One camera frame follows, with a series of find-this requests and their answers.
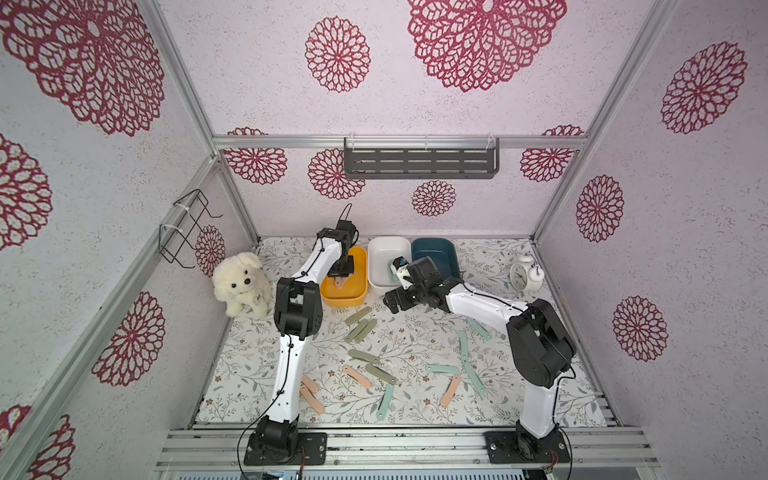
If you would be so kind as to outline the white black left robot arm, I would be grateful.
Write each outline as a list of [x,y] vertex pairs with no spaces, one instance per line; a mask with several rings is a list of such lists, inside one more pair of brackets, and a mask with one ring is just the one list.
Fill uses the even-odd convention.
[[272,400],[256,426],[255,437],[262,447],[288,456],[297,449],[305,349],[323,319],[320,286],[328,276],[345,277],[354,272],[349,250],[356,239],[356,227],[346,220],[322,229],[298,271],[277,282],[274,323],[280,334],[279,359]]

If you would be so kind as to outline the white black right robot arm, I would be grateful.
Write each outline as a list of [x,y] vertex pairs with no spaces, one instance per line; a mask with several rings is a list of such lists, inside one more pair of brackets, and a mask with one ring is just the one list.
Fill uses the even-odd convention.
[[524,405],[516,424],[518,439],[531,446],[554,439],[558,382],[571,370],[575,354],[572,338],[554,307],[543,299],[529,303],[502,299],[458,277],[444,277],[429,257],[412,262],[397,257],[390,271],[400,283],[384,296],[391,312],[425,305],[507,335],[515,368],[525,381]]

